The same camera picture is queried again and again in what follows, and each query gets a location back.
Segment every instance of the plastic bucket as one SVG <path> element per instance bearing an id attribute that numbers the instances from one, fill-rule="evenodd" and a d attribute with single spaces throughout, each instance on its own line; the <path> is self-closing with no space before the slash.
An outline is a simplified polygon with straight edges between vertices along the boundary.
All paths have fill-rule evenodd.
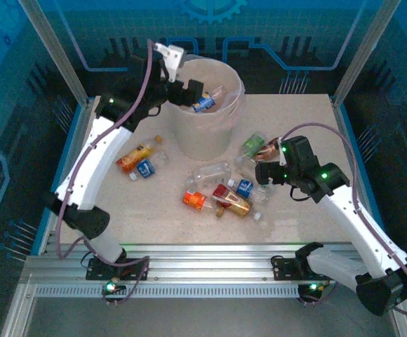
<path id="1" fill-rule="evenodd" d="M 211 92 L 223 85 L 228 92 L 224 100 L 216 102 L 218 110 L 211 113 L 166 104 L 182 152 L 193 159 L 212 160 L 227 150 L 232 130 L 246 108 L 244 85 L 233 68 L 208 58 L 184 63 L 179 80 L 187 85 L 189 79 L 203 82 L 203 91 Z"/>

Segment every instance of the metal post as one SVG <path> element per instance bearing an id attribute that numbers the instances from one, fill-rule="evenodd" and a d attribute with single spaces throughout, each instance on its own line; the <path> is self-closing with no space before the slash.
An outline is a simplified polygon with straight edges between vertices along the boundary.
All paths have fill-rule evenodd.
<path id="1" fill-rule="evenodd" d="M 62 45 L 58 41 L 48 18 L 44 15 L 43 10 L 36 0 L 18 0 L 27 17 L 34 26 L 34 29 L 38 33 L 40 39 L 43 41 L 49 55 L 51 55 L 55 65 L 60 70 L 60 73 L 65 79 L 69 89 L 76 98 L 77 102 L 85 107 L 88 102 L 88 96 L 85 89 L 80 83 L 71 62 L 63 50 Z"/>
<path id="2" fill-rule="evenodd" d="M 383 3 L 378 10 L 377 14 L 373 18 L 370 27 L 367 30 L 366 35 L 361 41 L 358 50 L 353 57 L 350 66 L 341 79 L 338 88 L 335 92 L 334 106 L 341 106 L 344 99 L 347 97 L 354 82 L 359 76 L 359 73 L 366 64 L 367 59 L 371 55 L 373 49 L 375 49 L 378 40 L 386 29 L 387 24 L 391 20 L 395 10 L 399 6 L 401 0 L 383 0 Z"/>

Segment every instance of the table surface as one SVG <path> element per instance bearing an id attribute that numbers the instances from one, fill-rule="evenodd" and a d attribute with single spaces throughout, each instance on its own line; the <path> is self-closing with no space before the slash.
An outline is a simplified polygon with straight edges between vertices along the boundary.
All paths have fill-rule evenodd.
<path id="1" fill-rule="evenodd" d="M 164 138 L 163 150 L 171 162 L 149 179 L 131 181 L 112 165 L 102 182 L 97 206 L 110 216 L 109 230 L 121 244 L 263 244 L 305 242 L 348 242 L 347 235 L 321 206 L 312 200 L 296 202 L 289 186 L 277 185 L 269 206 L 259 222 L 225 212 L 216 218 L 199 213 L 182 203 L 185 178 L 196 167 L 228 161 L 232 178 L 233 158 L 239 147 L 255 131 L 269 138 L 282 136 L 294 126 L 317 121 L 338 128 L 327 95 L 247 95 L 247 110 L 234 129 L 226 153 L 212 161 L 197 161 L 181 153 L 174 138 L 167 109 L 142 121 L 118 158 L 129 153 L 146 138 Z M 318 127 L 302 128 L 292 136 L 307 136 L 321 165 L 337 164 L 349 179 L 351 170 L 342 141 L 334 133 Z M 62 226 L 62 242 L 71 243 L 77 233 Z"/>

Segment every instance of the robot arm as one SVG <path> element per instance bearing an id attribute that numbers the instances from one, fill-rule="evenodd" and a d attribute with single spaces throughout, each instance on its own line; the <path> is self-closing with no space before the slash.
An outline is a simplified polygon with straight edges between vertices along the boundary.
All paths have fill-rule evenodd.
<path id="1" fill-rule="evenodd" d="M 290 138 L 279 146 L 280 162 L 258 164 L 255 167 L 257 181 L 267 184 L 271 178 L 274 184 L 299 187 L 337 220 L 363 260 L 362 263 L 350 260 L 314 242 L 296 252 L 300 276 L 316 273 L 344 284 L 355 291 L 363 305 L 375 315 L 382 315 L 407 299 L 407 276 L 394 259 L 396 256 L 407 267 L 407 254 L 358 201 L 361 213 L 394 256 L 388 254 L 360 219 L 344 173 L 332 163 L 320 166 L 305 137 Z"/>
<path id="2" fill-rule="evenodd" d="M 123 260 L 125 251 L 106 230 L 110 221 L 109 214 L 95 206 L 98 190 L 108 168 L 138 124 L 149 116 L 151 109 L 157 107 L 160 110 L 160 106 L 166 101 L 176 105 L 191 106 L 201 97 L 204 88 L 203 83 L 191 79 L 188 82 L 188 88 L 184 89 L 184 84 L 177 80 L 178 71 L 185 61 L 183 48 L 155 44 L 154 50 L 163 57 L 152 63 L 147 88 L 140 104 L 119 128 L 111 131 L 93 147 L 81 163 L 74 181 L 74 191 L 69 196 L 63 216 L 63 220 L 71 228 L 84 235 L 95 251 L 111 263 Z M 65 200 L 69 180 L 79 158 L 92 146 L 91 144 L 99 135 L 113 126 L 132 107 L 140 91 L 146 68 L 145 60 L 132 57 L 126 76 L 113 86 L 110 93 L 96 98 L 96 118 L 93 120 L 91 132 L 81 154 L 55 193 L 45 198 L 47 207 L 57 215 Z"/>

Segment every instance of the cable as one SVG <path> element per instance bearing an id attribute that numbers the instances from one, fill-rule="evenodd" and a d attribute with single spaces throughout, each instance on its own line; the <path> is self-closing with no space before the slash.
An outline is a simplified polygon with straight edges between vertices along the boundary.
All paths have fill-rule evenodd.
<path id="1" fill-rule="evenodd" d="M 298 130 L 299 128 L 304 128 L 307 126 L 319 126 L 321 128 L 326 128 L 327 130 L 336 133 L 342 139 L 345 146 L 348 147 L 350 154 L 352 155 L 352 159 L 353 159 L 352 201 L 353 201 L 353 205 L 355 207 L 355 211 L 358 213 L 359 218 L 363 221 L 364 225 L 369 229 L 369 231 L 372 233 L 372 235 L 378 240 L 378 242 L 382 245 L 382 247 L 389 254 L 389 256 L 391 256 L 395 260 L 395 262 L 399 265 L 399 267 L 403 270 L 403 272 L 407 276 L 407 267 L 405 266 L 405 264 L 400 260 L 400 258 L 397 255 L 395 255 L 395 252 L 387 245 L 386 241 L 383 240 L 383 238 L 375 231 L 375 228 L 373 228 L 373 226 L 368 222 L 368 220 L 366 219 L 366 217 L 364 216 L 363 212 L 361 211 L 361 209 L 359 207 L 358 191 L 357 191 L 357 186 L 356 186 L 357 179 L 358 179 L 358 165 L 356 163 L 356 156 L 353 151 L 353 148 L 350 145 L 350 143 L 348 142 L 348 140 L 346 139 L 346 137 L 344 137 L 338 130 L 336 130 L 335 128 L 332 128 L 331 126 L 328 126 L 328 125 L 325 125 L 322 123 L 310 122 L 310 123 L 303 123 L 303 124 L 293 127 L 290 131 L 285 133 L 285 135 L 282 137 L 281 140 L 285 140 L 292 132 Z M 394 308 L 394 310 L 407 316 L 407 311 L 404 311 L 399 308 Z"/>
<path id="2" fill-rule="evenodd" d="M 74 170 L 72 171 L 71 178 L 69 179 L 68 187 L 67 187 L 67 190 L 66 190 L 66 193 L 65 193 L 65 197 L 63 198 L 62 206 L 60 207 L 60 212 L 58 214 L 57 225 L 55 226 L 55 238 L 56 238 L 56 242 L 57 242 L 57 255 L 58 255 L 58 258 L 60 258 L 60 259 L 64 259 L 64 258 L 68 257 L 68 255 L 71 253 L 72 249 L 74 249 L 74 247 L 79 243 L 79 241 L 84 238 L 84 237 L 81 237 L 81 238 L 78 238 L 76 241 L 74 241 L 74 243 L 70 246 L 70 248 L 67 250 L 65 255 L 62 255 L 61 245 L 60 245 L 60 229 L 62 227 L 63 216 L 65 214 L 65 210 L 66 210 L 66 206 L 67 206 L 69 197 L 71 196 L 71 193 L 72 193 L 72 188 L 74 187 L 74 181 L 76 180 L 77 173 L 79 172 L 79 169 L 81 168 L 82 164 L 84 163 L 84 161 L 85 161 L 86 157 L 88 156 L 88 154 L 90 153 L 90 151 L 92 149 L 94 149 L 96 147 L 96 145 L 105 136 L 107 136 L 109 133 L 111 133 L 116 128 L 120 127 L 132 115 L 132 113 L 136 110 L 136 108 L 140 104 L 140 102 L 142 100 L 142 97 L 145 94 L 145 91 L 146 91 L 146 88 L 147 88 L 147 83 L 149 82 L 149 78 L 150 78 L 150 73 L 152 71 L 152 58 L 153 58 L 152 49 L 153 49 L 153 44 L 154 43 L 150 39 L 147 40 L 147 69 L 146 69 L 145 78 L 144 78 L 144 80 L 142 82 L 142 85 L 141 85 L 140 92 L 138 93 L 138 96 L 137 96 L 135 102 L 133 103 L 133 105 L 131 106 L 129 111 L 127 111 L 127 113 L 125 115 L 123 115 L 123 117 L 120 120 L 118 120 L 116 123 L 114 123 L 106 131 L 101 133 L 85 149 L 84 153 L 80 156 L 79 160 L 77 161 L 77 164 L 74 167 Z M 104 259 L 102 259 L 102 257 L 98 256 L 98 258 L 102 262 L 106 263 L 104 261 Z M 125 265 L 115 265 L 115 266 L 116 267 L 123 267 Z"/>
<path id="3" fill-rule="evenodd" d="M 289 196 L 291 197 L 292 200 L 294 201 L 307 201 L 310 197 L 305 197 L 305 198 L 295 198 L 293 196 L 294 190 L 296 189 L 296 186 L 291 186 L 291 190 L 289 191 Z"/>
<path id="4" fill-rule="evenodd" d="M 82 259 L 80 260 L 80 265 L 81 265 L 82 267 L 86 268 L 86 269 L 88 269 L 88 267 L 87 267 L 86 265 L 84 265 L 84 260 L 85 260 L 86 257 L 87 257 L 88 255 L 90 255 L 90 254 L 91 254 L 91 251 L 89 251 L 88 253 L 86 253 L 86 254 L 82 257 Z"/>
<path id="5" fill-rule="evenodd" d="M 138 284 L 140 283 L 142 276 L 144 275 L 144 273 L 147 271 L 148 269 L 148 262 L 145 263 L 143 269 L 141 270 L 140 274 L 138 275 L 138 278 L 136 279 L 136 283 L 133 285 L 132 289 L 127 293 L 126 297 L 122 298 L 121 300 L 114 300 L 112 301 L 115 305 L 118 304 L 122 304 L 124 302 L 126 302 L 135 292 L 136 287 L 138 286 Z M 105 296 L 104 293 L 102 293 L 102 299 L 106 302 L 107 305 L 109 305 L 111 303 L 111 301 L 107 300 L 107 297 Z"/>

